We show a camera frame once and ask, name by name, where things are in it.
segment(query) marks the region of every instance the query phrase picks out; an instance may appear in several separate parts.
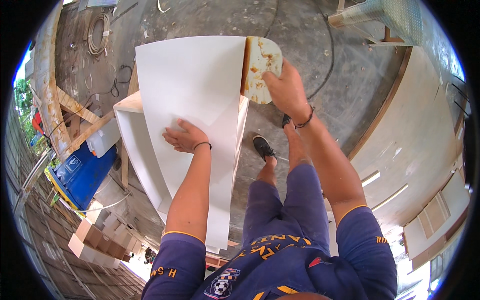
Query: navy shorts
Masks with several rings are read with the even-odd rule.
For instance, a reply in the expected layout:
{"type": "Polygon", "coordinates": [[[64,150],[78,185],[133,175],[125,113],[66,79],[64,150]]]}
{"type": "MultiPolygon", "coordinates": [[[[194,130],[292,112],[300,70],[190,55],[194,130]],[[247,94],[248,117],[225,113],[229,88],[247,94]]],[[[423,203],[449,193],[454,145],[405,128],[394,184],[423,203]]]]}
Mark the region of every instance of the navy shorts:
{"type": "Polygon", "coordinates": [[[288,174],[283,204],[275,186],[261,180],[250,185],[242,246],[270,234],[302,234],[330,256],[327,211],[313,166],[301,164],[288,174]]]}

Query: hand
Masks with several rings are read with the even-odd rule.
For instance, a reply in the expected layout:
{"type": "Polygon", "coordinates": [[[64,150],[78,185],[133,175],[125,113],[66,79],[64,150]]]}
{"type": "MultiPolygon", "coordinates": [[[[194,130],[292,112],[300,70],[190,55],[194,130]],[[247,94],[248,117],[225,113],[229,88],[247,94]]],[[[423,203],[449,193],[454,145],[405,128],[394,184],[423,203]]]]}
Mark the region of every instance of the hand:
{"type": "Polygon", "coordinates": [[[289,115],[295,124],[308,120],[311,109],[300,75],[287,59],[283,58],[282,74],[278,78],[272,72],[264,72],[262,77],[279,110],[289,115]]]}
{"type": "Polygon", "coordinates": [[[167,127],[165,128],[167,132],[162,134],[165,141],[172,145],[175,150],[179,152],[193,153],[193,150],[198,144],[208,142],[207,135],[198,129],[198,127],[182,119],[178,119],[177,124],[184,129],[185,132],[167,127]]]}

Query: sneaker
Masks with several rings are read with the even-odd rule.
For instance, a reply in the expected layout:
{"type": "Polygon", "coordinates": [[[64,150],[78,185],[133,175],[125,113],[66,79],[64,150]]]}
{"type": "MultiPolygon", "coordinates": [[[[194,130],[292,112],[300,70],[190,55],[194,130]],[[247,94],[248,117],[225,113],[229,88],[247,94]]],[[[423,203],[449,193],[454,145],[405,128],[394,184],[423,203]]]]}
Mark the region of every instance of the sneaker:
{"type": "Polygon", "coordinates": [[[287,125],[288,123],[290,123],[290,120],[292,118],[287,115],[287,114],[283,114],[283,120],[282,120],[282,129],[285,127],[285,125],[287,125]]]}
{"type": "Polygon", "coordinates": [[[258,154],[266,162],[265,156],[273,156],[276,158],[275,153],[273,152],[272,147],[268,144],[268,141],[261,135],[256,135],[253,137],[253,146],[257,150],[258,154]]]}

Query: plastic scraper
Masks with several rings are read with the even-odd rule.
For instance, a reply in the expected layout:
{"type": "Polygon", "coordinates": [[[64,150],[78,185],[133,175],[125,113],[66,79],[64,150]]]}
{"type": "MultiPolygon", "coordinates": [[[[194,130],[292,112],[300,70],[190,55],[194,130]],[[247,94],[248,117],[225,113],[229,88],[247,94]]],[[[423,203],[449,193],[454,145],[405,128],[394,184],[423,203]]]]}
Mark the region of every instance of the plastic scraper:
{"type": "Polygon", "coordinates": [[[259,36],[248,36],[243,57],[240,93],[253,102],[272,101],[262,73],[270,71],[277,77],[282,73],[282,51],[273,41],[259,36]]]}

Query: navy shirt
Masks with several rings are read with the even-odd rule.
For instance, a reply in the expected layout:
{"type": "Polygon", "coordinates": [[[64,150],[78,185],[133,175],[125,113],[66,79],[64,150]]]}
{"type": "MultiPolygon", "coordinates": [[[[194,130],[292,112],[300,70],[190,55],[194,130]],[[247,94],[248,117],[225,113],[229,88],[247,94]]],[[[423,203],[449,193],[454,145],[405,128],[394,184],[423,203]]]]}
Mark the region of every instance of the navy shirt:
{"type": "Polygon", "coordinates": [[[279,226],[277,232],[244,245],[205,280],[205,245],[184,233],[167,233],[142,299],[264,300],[296,292],[331,299],[395,298],[395,261],[368,207],[357,207],[340,221],[336,257],[301,231],[284,234],[279,226]]]}

